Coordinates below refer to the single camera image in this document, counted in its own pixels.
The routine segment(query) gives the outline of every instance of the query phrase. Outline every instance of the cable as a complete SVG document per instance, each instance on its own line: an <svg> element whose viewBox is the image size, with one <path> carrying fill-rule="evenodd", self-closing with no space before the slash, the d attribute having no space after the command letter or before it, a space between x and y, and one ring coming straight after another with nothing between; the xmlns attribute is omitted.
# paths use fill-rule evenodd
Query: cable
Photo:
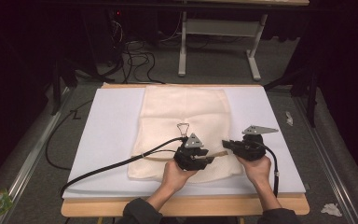
<svg viewBox="0 0 358 224"><path fill-rule="evenodd" d="M165 143L159 145L158 147L155 147L155 148L153 148L153 149L151 149L151 150L149 150L149 151L146 151L145 153L143 153L143 154L141 154L141 155L138 155L138 156L136 156L136 157L132 157L132 158L127 159L127 160L125 160L125 161L120 161L120 162L118 162L118 163L115 163L115 164L112 164L112 165L108 165L108 166L105 166L105 167L100 168L100 169L98 169L98 170L94 170L94 171L88 172L88 173L86 173L86 174L84 174L84 175L81 175L81 176L79 176L79 177L77 177L77 178L75 178L75 179L69 181L67 184L65 184L65 185L61 188L61 190L60 190L60 196L61 196L61 198L62 198L63 193L65 192L65 190L66 190L69 186L75 184L76 182L78 182L78 181L80 181L80 180L82 180L82 179L84 179L84 178L87 178L87 177L92 176L92 175L96 175L96 174L98 174L98 173L101 173L101 172L104 172L104 171L107 171L107 170L112 170L112 169L118 168L119 166L126 165L126 164L128 164L128 163L130 163L130 162L133 162L133 161L137 161L137 160L139 160L139 159L141 159L141 158L143 158L143 157L146 157L146 156L152 154L152 153L153 153L154 151L156 151L157 149L159 149L159 148L161 148L161 147L164 147L164 146L168 145L169 143L172 143L172 142L175 142L175 141L183 141L184 139L185 139L184 137L173 138L173 139L171 139L171 140L169 140L169 141L167 141L167 142L165 142Z"/></svg>
<svg viewBox="0 0 358 224"><path fill-rule="evenodd" d="M46 156L46 160L48 161L48 164L50 164L51 166L53 166L53 167L55 167L55 168L57 168L57 169L61 169L61 170L68 170L68 171L71 170L71 168L67 168L67 167L62 167L62 166L60 166L60 165L56 165L56 164L54 164L54 163L50 160L50 158L48 157L48 146L50 145L51 138L52 138L53 135L57 132L57 130L63 125L63 123L64 123L72 114L74 114L74 113L76 114L78 109L80 109L80 108L83 107L84 105L89 104L89 103L92 102L92 101L93 101L93 99L92 99L92 100L89 100L89 101L87 101L87 102L85 102L85 103L83 103L82 105L76 107L76 108L73 109L73 110L70 110L70 113L69 113L67 116L65 116L65 118L62 119L62 121L53 129L53 131L51 132L51 134L48 136L48 140L47 140L47 142L46 142L46 148L45 148L45 156Z"/></svg>
<svg viewBox="0 0 358 224"><path fill-rule="evenodd" d="M275 197L278 197L278 186L279 186L278 161L271 149L266 147L266 150L272 155L272 158L274 159L274 195Z"/></svg>
<svg viewBox="0 0 358 224"><path fill-rule="evenodd" d="M136 51L134 52L130 52L130 44L132 43L138 43L138 42L130 42L127 44L127 47L126 47L126 50L124 53L128 54L129 55L129 59L127 60L127 64L130 66L130 67L135 67L134 71L133 71L133 74L134 74L134 77L136 80L138 81L141 81L141 82L145 82L144 80L141 80L140 78L137 77L137 71L138 69L143 66L143 65L147 65L150 63L150 58L153 59L152 61L152 65L151 67L147 70L146 72L146 75L147 75L147 78L149 79L150 82L153 82L153 83L160 83L160 84L165 84L165 82L162 82L162 81L159 81L159 80L155 80L153 78L151 78L150 76L150 72L153 70L153 68L155 67L156 65L156 59L155 59L155 56L153 53L151 52L141 52L141 51L138 51L138 49L141 49L144 47L145 45L145 42L141 42L142 43L142 46L140 48L138 48ZM143 58L145 59L143 62L139 63L139 64L133 64L133 59L136 59L136 58ZM125 77L125 80L124 82L125 83L128 83L128 78L129 78L130 74L128 74L126 77Z"/></svg>

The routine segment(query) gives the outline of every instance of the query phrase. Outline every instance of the beige towel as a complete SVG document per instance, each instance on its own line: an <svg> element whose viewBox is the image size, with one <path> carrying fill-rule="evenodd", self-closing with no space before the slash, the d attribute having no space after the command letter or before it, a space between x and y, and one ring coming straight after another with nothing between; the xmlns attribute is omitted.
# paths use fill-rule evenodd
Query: beige towel
<svg viewBox="0 0 358 224"><path fill-rule="evenodd" d="M222 146L228 139L230 109L223 90L203 90L173 86L148 86L139 118L137 139L131 155L140 155L162 143L180 137L178 123L189 123L187 136L194 133L208 155L227 151L217 157L206 169L192 176L188 182L200 183L242 173L242 168L230 150ZM176 150L181 142L168 144L161 149ZM159 152L152 158L173 158L174 152ZM130 163L130 178L154 178L160 180L165 161L138 160Z"/></svg>

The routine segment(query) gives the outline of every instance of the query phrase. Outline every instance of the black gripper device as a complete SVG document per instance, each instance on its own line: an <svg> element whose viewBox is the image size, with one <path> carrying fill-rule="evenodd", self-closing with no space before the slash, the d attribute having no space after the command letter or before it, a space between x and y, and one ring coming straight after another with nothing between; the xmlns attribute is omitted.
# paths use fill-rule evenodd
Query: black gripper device
<svg viewBox="0 0 358 224"><path fill-rule="evenodd" d="M233 153L247 161L260 160L266 155L266 146L261 134L246 134L242 141L222 140L223 147L231 149Z"/></svg>
<svg viewBox="0 0 358 224"><path fill-rule="evenodd" d="M214 157L206 157L197 159L195 156L206 156L208 149L201 149L200 147L185 147L186 141L176 150L173 158L182 170L194 171L203 170L210 164Z"/></svg>

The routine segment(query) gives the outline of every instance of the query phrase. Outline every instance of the forearm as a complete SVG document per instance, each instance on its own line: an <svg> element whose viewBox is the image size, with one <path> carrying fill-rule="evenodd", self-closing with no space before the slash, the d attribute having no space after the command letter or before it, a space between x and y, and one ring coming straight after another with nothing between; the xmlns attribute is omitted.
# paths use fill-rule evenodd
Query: forearm
<svg viewBox="0 0 358 224"><path fill-rule="evenodd" d="M260 198L263 211L282 208L268 181L255 181L254 186L258 197Z"/></svg>
<svg viewBox="0 0 358 224"><path fill-rule="evenodd" d="M159 187L146 201L150 203L156 211L161 209L174 194L174 190L164 187Z"/></svg>

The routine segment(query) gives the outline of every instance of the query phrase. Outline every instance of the wooden table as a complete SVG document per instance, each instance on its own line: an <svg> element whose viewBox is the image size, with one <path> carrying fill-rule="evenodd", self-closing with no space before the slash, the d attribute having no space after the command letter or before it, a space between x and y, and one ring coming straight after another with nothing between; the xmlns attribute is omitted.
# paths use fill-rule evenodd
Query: wooden table
<svg viewBox="0 0 358 224"><path fill-rule="evenodd" d="M109 88L143 88L145 85L105 85ZM212 87L213 85L191 85L193 87ZM71 198L62 204L62 214L66 217L121 217L125 205L136 197L121 198ZM278 200L283 207L292 209L298 215L310 211L304 193L279 193ZM262 214L262 207L256 194L247 195L209 195L174 196L160 212L166 217L201 216L250 216Z"/></svg>

